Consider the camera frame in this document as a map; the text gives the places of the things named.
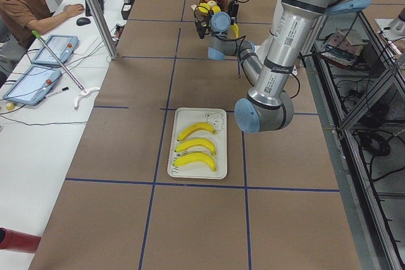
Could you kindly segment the aluminium frame post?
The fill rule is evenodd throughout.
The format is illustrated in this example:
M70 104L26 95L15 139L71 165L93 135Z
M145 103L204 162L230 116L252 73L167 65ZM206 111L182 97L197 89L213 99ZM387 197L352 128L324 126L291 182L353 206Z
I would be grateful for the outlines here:
M106 20L104 15L101 11L101 6L98 0L86 0L87 4L92 13L92 17L96 23L96 27L99 31L99 35L104 42L104 46L106 47L108 54L111 60L116 59L118 52L116 50L116 46L114 45L113 39L111 38L109 28L107 26Z

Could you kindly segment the white curved plastic part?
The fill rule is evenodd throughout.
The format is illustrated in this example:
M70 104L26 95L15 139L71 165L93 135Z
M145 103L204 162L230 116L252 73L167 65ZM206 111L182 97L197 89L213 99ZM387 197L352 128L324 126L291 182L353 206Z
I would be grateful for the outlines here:
M79 95L76 96L76 98L74 99L74 102L73 102L74 110L77 110L77 109L79 108L80 101L81 101L83 98L85 98L85 97L91 95L93 92L98 92L98 91L100 91L100 89L101 89L100 87L92 87L92 88L84 89L83 91L81 91L81 92L79 93Z

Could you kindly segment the metal rod green tip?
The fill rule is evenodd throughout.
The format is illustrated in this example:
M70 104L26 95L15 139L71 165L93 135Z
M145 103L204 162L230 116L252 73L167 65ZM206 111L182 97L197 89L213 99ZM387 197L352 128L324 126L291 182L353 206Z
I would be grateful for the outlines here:
M78 88L86 93L86 89L84 86L73 76L73 74L70 72L70 70L62 63L59 59L59 57L53 52L53 50L46 44L46 41L41 37L41 35L36 31L32 30L31 33L35 36L36 39L38 39L42 45L49 51L49 53L54 57L56 62L64 69L64 71L68 74L68 76L75 82L75 84L78 86Z

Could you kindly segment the person in brown shirt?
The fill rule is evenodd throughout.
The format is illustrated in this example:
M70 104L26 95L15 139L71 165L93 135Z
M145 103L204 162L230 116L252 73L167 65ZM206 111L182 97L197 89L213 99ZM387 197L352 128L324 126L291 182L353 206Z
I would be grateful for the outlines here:
M83 12L82 4L69 4L61 13L53 15L46 0L1 0L1 18L24 49L35 40L33 30L44 35Z

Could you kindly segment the yellow banana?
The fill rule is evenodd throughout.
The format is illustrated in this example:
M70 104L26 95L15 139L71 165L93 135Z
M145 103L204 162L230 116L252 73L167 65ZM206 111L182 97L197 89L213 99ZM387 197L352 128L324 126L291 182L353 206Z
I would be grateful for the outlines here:
M234 33L234 37L236 39L239 38L239 26L238 26L238 24L236 24L236 23L231 24L230 30Z
M212 172L216 171L216 163L214 158L204 152L193 152L190 154L182 155L174 160L173 165L179 167L196 162L205 163Z
M209 150L212 156L216 155L215 144L206 138L193 138L193 139L181 142L175 148L175 152L183 152L183 151L193 148L193 147L203 147L203 148Z
M190 125L186 128L184 128L178 135L177 140L179 142L184 141L187 139L190 135L192 135L195 132L199 131L207 131L211 132L212 134L216 134L216 130L213 125L207 122L198 122L193 125Z

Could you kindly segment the black computer mouse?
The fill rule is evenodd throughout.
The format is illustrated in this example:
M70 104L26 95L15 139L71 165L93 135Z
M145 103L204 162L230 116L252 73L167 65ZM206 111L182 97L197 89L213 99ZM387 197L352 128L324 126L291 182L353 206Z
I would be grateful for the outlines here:
M77 26L81 27L91 23L91 20L88 17L80 17L76 20Z

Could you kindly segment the far blue teach pendant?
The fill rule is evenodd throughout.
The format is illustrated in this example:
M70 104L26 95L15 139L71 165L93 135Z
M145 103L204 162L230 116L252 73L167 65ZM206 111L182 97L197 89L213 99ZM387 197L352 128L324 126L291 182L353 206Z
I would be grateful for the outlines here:
M73 35L51 35L46 40L47 46L57 55L62 63L72 56L78 46L78 37ZM33 64L44 66L59 66L55 58L42 46L32 59Z

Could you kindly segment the blue teach pendant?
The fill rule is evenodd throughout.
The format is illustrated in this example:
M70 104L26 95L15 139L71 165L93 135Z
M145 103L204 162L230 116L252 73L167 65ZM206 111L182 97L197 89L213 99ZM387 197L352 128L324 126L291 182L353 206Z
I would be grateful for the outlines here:
M58 68L33 64L8 91L3 99L9 102L34 106L50 92L61 78Z
M78 46L78 37L73 35L51 35L46 40L47 46L57 55L62 63L72 56ZM32 59L33 64L44 66L59 66L55 58L42 46Z

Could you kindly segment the white rectangular tray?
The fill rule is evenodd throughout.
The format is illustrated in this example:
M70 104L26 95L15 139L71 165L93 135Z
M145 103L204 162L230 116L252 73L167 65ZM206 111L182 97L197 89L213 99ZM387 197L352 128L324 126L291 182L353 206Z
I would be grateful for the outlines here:
M216 134L207 131L199 131L190 135L186 140L193 138L206 138L216 147L216 155L212 156L210 151L203 147L193 147L183 152L175 152L175 148L180 144L177 140L179 133L186 127L198 122L207 122L214 126ZM190 163L185 166L176 167L174 160L182 155L193 152L204 152L212 156L216 163L216 171L202 162ZM227 163L227 114L223 109L189 108L181 107L175 111L173 131L171 134L170 150L168 158L167 173L172 178L193 178L193 179L216 179L226 177L228 173Z

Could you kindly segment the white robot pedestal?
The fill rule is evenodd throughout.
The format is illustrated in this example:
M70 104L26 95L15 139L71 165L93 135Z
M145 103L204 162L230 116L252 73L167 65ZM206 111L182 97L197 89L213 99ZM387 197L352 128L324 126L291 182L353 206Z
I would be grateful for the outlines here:
M264 60L266 59L270 51L270 47L273 42L275 32L283 11L284 9L282 8L281 0L277 0L273 14L273 22L271 24L270 34L268 38L258 47L257 51L254 51L254 53L251 54L243 62L243 69L246 73L246 76L253 85L257 82L259 74L261 73L263 67Z

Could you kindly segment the near blue teach pendant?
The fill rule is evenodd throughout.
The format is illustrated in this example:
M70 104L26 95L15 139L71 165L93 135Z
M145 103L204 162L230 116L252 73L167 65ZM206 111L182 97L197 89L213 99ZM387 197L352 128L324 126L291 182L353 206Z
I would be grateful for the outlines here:
M8 91L3 99L9 102L34 106L50 92L61 78L58 68L33 64Z

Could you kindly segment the red fire extinguisher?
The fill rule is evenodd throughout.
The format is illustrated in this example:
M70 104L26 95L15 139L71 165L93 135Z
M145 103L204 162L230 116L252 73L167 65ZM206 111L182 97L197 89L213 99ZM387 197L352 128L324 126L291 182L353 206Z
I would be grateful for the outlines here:
M34 254L41 236L1 228L1 250Z

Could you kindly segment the yellow starfruit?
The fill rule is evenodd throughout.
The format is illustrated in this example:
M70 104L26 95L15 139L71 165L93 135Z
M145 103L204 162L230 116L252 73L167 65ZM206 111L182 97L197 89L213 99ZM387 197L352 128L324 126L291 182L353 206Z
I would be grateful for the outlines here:
M209 11L211 10L210 6L207 3L200 3L197 6L197 10L203 14L203 15L207 15L209 13Z

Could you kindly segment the woven brown basket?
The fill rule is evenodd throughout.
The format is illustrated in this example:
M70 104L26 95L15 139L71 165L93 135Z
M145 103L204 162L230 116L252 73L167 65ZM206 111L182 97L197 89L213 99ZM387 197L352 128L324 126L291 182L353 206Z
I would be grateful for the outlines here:
M207 4L210 6L210 8L212 8L213 6L217 6L217 3L215 1L210 1ZM225 6L219 6L220 9L221 9L221 12L227 12L228 11L228 4L229 4L229 0L227 0L227 4Z

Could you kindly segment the yellow pear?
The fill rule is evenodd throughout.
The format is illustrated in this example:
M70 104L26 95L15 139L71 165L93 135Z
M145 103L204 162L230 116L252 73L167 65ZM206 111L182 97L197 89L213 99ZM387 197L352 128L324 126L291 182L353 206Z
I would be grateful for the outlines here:
M219 6L213 6L211 8L211 10L213 11L214 14L221 12L221 9Z

